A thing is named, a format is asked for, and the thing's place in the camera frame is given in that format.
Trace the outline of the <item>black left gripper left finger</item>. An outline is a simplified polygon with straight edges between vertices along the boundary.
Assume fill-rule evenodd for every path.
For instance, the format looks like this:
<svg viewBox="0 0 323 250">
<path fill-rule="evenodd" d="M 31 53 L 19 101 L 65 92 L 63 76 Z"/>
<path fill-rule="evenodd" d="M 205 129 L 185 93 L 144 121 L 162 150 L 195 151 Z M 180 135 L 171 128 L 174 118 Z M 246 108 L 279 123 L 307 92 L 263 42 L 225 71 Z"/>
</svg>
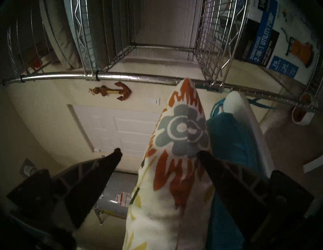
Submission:
<svg viewBox="0 0 323 250">
<path fill-rule="evenodd" d="M 121 149 L 116 148 L 106 157 L 73 165 L 52 178 L 55 205 L 51 220 L 55 226 L 80 228 L 121 158 Z"/>
</svg>

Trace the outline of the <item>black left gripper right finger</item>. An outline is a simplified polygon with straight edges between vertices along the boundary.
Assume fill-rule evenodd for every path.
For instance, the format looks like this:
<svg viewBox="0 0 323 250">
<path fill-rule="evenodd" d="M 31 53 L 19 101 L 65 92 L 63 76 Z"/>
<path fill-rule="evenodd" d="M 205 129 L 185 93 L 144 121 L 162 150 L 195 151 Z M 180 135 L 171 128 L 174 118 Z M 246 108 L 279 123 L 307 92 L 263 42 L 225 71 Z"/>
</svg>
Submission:
<svg viewBox="0 0 323 250">
<path fill-rule="evenodd" d="M 269 212 L 262 197 L 268 180 L 244 165 L 215 158 L 208 151 L 199 151 L 197 158 L 242 235 L 251 240 Z"/>
</svg>

